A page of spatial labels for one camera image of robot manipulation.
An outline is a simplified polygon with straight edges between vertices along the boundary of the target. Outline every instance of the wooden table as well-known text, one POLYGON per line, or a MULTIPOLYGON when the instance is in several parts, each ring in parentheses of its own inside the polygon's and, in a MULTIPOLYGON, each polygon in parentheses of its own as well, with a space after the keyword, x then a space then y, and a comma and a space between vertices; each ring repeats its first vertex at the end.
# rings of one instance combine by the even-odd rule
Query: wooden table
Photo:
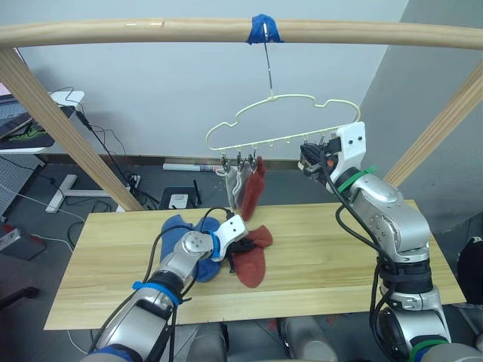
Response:
MULTIPOLYGON (((335 222, 338 204, 258 207, 249 229, 266 225, 273 245, 265 249, 266 275, 249 289, 224 262, 212 281, 196 284, 192 301, 180 306, 179 324, 293 315, 367 311, 375 252, 335 222)), ((46 330, 98 328, 141 280, 152 241, 163 222, 180 213, 197 223, 205 210, 92 213, 45 324, 46 330)), ((223 220, 223 211, 213 217, 223 220)), ((345 215, 349 226, 352 217, 345 215)), ((433 281, 444 304, 464 302, 434 238, 430 240, 433 281)))

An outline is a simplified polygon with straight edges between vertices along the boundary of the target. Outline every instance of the pegboard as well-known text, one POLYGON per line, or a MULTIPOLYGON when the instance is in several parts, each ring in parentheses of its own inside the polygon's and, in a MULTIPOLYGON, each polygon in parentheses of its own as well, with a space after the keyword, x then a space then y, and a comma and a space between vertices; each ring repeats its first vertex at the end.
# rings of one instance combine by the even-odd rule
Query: pegboard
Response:
MULTIPOLYGON (((20 166, 32 169, 36 169, 39 165, 44 165, 34 155, 2 155, 2 157, 20 166)), ((20 168, 0 158, 0 184, 14 192, 19 192, 22 189, 32 173, 32 170, 20 168)), ((14 194, 0 189, 0 215, 3 215, 15 197, 14 194)))

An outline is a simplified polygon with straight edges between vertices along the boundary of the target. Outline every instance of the red sock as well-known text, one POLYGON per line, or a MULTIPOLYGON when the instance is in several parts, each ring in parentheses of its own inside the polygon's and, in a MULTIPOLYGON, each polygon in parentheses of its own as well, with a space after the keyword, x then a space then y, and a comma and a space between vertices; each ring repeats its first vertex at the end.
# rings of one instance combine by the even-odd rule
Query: red sock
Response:
POLYGON ((268 247, 273 242, 272 234, 270 234, 265 225, 248 232, 246 238, 253 240, 258 247, 268 247))
POLYGON ((257 247, 247 253, 235 254, 233 263, 238 279, 247 287, 255 288, 260 285, 265 276, 263 248, 271 245, 273 239, 265 226, 249 232, 247 238, 253 240, 257 247))
POLYGON ((265 172, 266 168, 263 166, 263 159, 258 156, 257 170, 248 177, 247 185, 245 186, 245 196, 241 204, 241 217, 244 221, 248 221, 254 214, 258 200, 265 189, 265 172))

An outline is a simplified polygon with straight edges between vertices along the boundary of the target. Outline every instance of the white wall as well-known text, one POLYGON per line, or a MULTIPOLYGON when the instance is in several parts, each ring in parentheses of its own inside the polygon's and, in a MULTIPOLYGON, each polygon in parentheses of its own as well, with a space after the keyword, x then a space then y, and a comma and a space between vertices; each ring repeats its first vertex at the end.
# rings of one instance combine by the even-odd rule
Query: white wall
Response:
MULTIPOLYGON (((311 0, 243 2, 195 0, 2 0, 0 24, 122 17, 252 17, 399 21, 407 0, 311 0)), ((361 103, 386 46, 271 44, 276 93, 307 93, 320 102, 346 98, 361 103)), ((242 107, 268 96, 262 45, 87 44, 22 49, 44 86, 73 86, 86 93, 89 120, 112 128, 128 154, 218 157, 205 145, 209 128, 231 121, 242 107)), ((352 119, 345 106, 312 109, 302 100, 271 103, 236 129, 213 138, 218 146, 315 130, 352 119)), ((82 133, 101 152, 95 139, 82 133)), ((266 158, 299 156, 300 143, 266 147, 266 158)), ((109 147, 121 149, 114 140, 109 147)), ((56 146, 51 153, 62 152, 56 146)))
MULTIPOLYGON (((481 0, 410 0, 402 16, 408 23, 480 28, 482 19, 481 0)), ((464 49, 391 46, 361 106, 368 141, 363 166, 375 164, 378 176, 384 176, 445 107, 482 55, 464 49)), ((480 103, 400 187, 406 198, 417 202, 434 232, 448 230, 483 210, 482 120, 480 103)))

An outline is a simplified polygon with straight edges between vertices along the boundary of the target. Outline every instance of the gray floor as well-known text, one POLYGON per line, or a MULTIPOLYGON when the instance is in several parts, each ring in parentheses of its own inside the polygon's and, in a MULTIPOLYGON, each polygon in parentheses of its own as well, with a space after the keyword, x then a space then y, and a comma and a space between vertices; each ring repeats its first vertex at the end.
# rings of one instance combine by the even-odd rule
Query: gray floor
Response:
MULTIPOLYGON (((189 186, 193 178, 198 180, 203 206, 226 206, 223 180, 211 173, 163 171, 160 167, 129 167, 142 176, 141 188, 159 198, 166 186, 189 186)), ((68 173, 79 176, 76 188, 93 189, 95 183, 82 170, 73 165, 53 164, 41 173, 58 180, 68 173)), ((34 176, 23 192, 44 202, 49 202, 54 188, 46 179, 34 176)), ((307 179, 298 171, 270 170, 266 176, 266 191, 261 204, 302 204, 331 202, 334 199, 318 183, 307 179)), ((92 202, 82 206, 63 206, 64 210, 87 216, 92 202)), ((7 213, 8 222, 24 228, 28 233, 49 238, 66 239, 66 232, 75 217, 62 213, 46 213, 41 205, 19 199, 7 213)), ((451 231, 436 235, 451 267, 456 265, 467 235, 482 233, 481 214, 451 231)), ((80 228, 72 233, 77 240, 80 228)), ((44 331, 60 280, 69 262, 70 252, 66 245, 49 241, 46 251, 33 260, 24 262, 0 254, 0 297, 21 287, 35 286, 41 290, 36 299, 24 299, 0 312, 0 360, 24 361, 77 361, 83 354, 69 342, 65 331, 44 331)), ((473 334, 454 307, 445 307, 446 316, 455 342, 471 344, 473 334)), ((367 313, 322 315, 316 317, 341 361, 364 358, 384 361, 368 326, 367 313)), ((232 362, 256 359, 283 358, 284 352, 278 340, 274 320, 236 321, 228 323, 230 335, 229 360, 232 362)), ((177 328, 176 361, 184 361, 197 326, 177 328)), ((88 330, 72 331, 73 339, 84 349, 91 343, 88 330)))

